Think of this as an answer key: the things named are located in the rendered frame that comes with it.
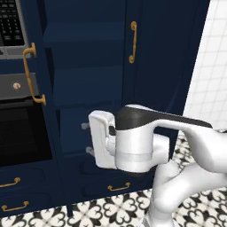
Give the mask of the grey microwave oven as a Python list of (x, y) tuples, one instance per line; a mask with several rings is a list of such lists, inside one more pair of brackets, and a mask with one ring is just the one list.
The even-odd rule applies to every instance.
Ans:
[(20, 0), (0, 0), (0, 59), (22, 59), (27, 47)]

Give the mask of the black oven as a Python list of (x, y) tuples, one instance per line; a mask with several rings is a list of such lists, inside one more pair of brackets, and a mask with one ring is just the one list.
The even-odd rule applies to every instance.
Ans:
[(0, 167), (37, 162), (53, 165), (42, 105), (32, 99), (25, 74), (0, 74)]

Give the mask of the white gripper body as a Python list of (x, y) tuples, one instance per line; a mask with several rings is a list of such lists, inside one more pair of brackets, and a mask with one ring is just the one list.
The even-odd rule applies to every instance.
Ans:
[(95, 110), (89, 114), (96, 165), (115, 168), (115, 119), (112, 113)]

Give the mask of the navy drawer front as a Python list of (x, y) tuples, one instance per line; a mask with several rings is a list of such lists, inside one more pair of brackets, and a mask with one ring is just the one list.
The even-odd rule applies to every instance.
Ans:
[[(130, 182), (127, 190), (110, 192), (108, 185), (114, 188), (123, 187), (125, 183)], [(70, 203), (81, 201), (96, 200), (118, 194), (137, 192), (150, 189), (153, 185), (151, 176), (133, 177), (133, 176), (115, 176), (110, 178), (94, 178), (88, 181), (75, 181), (67, 187), (67, 198)]]
[(95, 158), (90, 154), (66, 156), (64, 158), (64, 171), (66, 176), (92, 177), (92, 176), (126, 176), (127, 173), (114, 168), (100, 168)]
[(17, 190), (34, 189), (36, 186), (52, 186), (59, 183), (58, 175), (52, 170), (15, 168), (0, 171), (0, 184), (12, 183), (15, 177), (20, 177), (20, 182), (14, 186), (0, 188), (0, 192), (7, 193)]
[(58, 192), (25, 193), (0, 198), (0, 217), (20, 215), (64, 205)]

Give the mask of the navy cabinet door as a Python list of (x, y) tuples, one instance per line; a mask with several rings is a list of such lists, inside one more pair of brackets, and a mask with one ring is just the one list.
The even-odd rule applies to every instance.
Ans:
[(50, 73), (48, 51), (45, 50), (43, 40), (44, 30), (47, 26), (44, 0), (21, 0), (25, 27), (27, 30), (29, 48), (35, 48), (35, 73), (40, 97), (45, 97), (46, 104), (42, 104), (45, 122), (47, 123), (51, 149), (58, 164), (59, 179), (63, 192), (64, 205), (67, 206), (67, 215), (73, 215), (73, 208), (67, 196), (67, 182), (65, 179), (64, 156), (59, 136), (59, 125), (53, 99), (53, 75)]
[(181, 115), (190, 87), (210, 0), (128, 0), (122, 103)]

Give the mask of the navy cabinet with shelves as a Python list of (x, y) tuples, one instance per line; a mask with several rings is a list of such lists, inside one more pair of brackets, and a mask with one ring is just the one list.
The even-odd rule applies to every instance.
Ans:
[(89, 113), (121, 105), (126, 1), (44, 0), (44, 6), (62, 151), (81, 151), (92, 145), (90, 130), (82, 129)]

